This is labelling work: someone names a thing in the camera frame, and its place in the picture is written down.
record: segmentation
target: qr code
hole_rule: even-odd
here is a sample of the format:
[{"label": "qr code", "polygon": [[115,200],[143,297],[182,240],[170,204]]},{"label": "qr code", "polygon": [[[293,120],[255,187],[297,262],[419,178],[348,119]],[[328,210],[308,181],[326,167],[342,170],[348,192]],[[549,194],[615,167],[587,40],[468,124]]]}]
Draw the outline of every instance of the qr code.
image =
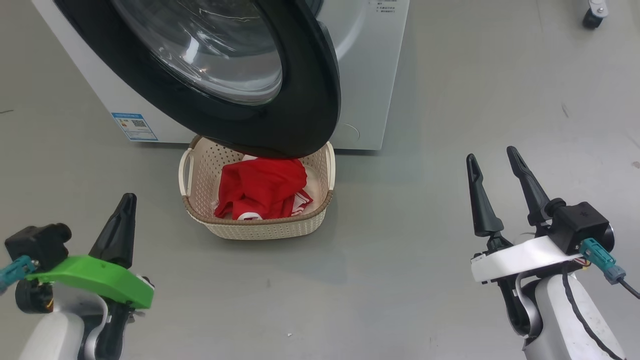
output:
[{"label": "qr code", "polygon": [[144,120],[131,120],[135,127],[147,127]]}]

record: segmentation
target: blue label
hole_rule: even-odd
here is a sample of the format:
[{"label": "blue label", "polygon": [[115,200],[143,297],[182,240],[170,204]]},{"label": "blue label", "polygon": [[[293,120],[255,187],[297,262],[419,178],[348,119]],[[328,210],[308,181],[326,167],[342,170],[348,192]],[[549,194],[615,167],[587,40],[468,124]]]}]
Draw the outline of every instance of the blue label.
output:
[{"label": "blue label", "polygon": [[111,113],[113,119],[120,126],[120,129],[124,131],[125,135],[131,141],[153,142],[158,141],[158,138],[151,131],[151,128],[142,117],[142,114],[135,113]]}]

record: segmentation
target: basket handle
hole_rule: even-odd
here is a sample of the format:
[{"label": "basket handle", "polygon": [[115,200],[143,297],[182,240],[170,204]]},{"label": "basket handle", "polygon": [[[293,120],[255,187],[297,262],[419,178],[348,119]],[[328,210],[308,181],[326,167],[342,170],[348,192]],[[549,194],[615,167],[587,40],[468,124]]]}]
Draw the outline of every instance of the basket handle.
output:
[{"label": "basket handle", "polygon": [[335,152],[330,142],[326,142],[326,147],[326,151],[328,152],[326,169],[329,176],[329,190],[333,190],[333,186],[335,185]]},{"label": "basket handle", "polygon": [[[180,159],[180,167],[178,168],[178,184],[180,185],[180,193],[182,196],[191,196],[191,180],[193,179],[193,152],[192,148],[188,148],[187,151],[182,155],[182,159]],[[189,158],[189,180],[187,181],[187,185],[184,184],[184,171],[187,163],[187,158]]]}]

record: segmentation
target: red clothing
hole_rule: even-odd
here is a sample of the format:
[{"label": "red clothing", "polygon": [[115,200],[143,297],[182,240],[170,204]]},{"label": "red clothing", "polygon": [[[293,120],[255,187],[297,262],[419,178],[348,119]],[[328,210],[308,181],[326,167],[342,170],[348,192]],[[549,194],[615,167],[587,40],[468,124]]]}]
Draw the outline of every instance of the red clothing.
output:
[{"label": "red clothing", "polygon": [[231,213],[234,220],[245,213],[262,219],[290,217],[296,193],[310,199],[302,190],[306,184],[305,167],[297,159],[258,158],[225,165],[214,215],[223,218]]}]

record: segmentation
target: washing machine door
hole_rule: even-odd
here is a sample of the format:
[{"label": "washing machine door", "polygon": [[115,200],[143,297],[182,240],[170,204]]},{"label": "washing machine door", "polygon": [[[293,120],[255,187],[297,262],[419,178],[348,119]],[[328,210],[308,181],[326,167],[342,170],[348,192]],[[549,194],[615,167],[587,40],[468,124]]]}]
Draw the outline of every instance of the washing machine door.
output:
[{"label": "washing machine door", "polygon": [[299,158],[335,129],[321,0],[54,0],[95,53],[178,123],[231,149]]}]

